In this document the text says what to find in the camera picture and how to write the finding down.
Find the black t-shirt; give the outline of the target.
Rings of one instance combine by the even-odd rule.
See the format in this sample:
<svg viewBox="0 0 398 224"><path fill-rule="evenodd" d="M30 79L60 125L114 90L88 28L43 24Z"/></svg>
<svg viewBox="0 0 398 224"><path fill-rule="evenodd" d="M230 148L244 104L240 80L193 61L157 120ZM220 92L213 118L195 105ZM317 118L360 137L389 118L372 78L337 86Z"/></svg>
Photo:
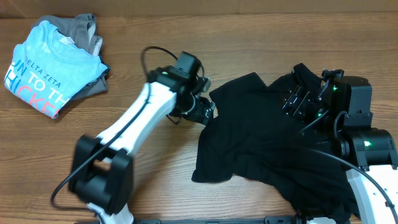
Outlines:
<svg viewBox="0 0 398 224"><path fill-rule="evenodd" d="M218 183L238 175L275 187L301 212L321 212L337 223L357 215L327 136L282 111L282 101L298 86L314 92L320 84L300 63L271 85L250 73L213 90L218 115L200 134L192 180Z"/></svg>

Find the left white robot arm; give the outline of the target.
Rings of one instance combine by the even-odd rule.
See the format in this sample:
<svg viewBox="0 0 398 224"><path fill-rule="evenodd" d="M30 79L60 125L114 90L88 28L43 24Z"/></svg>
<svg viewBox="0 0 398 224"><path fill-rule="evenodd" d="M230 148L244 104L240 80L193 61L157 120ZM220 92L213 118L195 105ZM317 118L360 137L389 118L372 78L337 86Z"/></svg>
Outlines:
<svg viewBox="0 0 398 224"><path fill-rule="evenodd" d="M128 208L133 190L134 157L165 116L207 124L215 104L201 96L211 80L167 66L151 71L135 102L96 137L82 135L75 146L69 190L97 223L133 223Z"/></svg>

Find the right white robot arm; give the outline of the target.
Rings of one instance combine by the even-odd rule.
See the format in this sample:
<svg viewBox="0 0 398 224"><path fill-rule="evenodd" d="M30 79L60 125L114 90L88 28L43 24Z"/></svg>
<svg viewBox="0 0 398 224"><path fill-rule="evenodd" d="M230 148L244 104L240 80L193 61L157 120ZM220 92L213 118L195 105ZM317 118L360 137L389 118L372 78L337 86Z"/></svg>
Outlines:
<svg viewBox="0 0 398 224"><path fill-rule="evenodd" d="M372 126L371 98L366 78L328 77L314 91L299 85L284 93L282 109L328 135L363 223L397 223L397 149L388 131Z"/></svg>

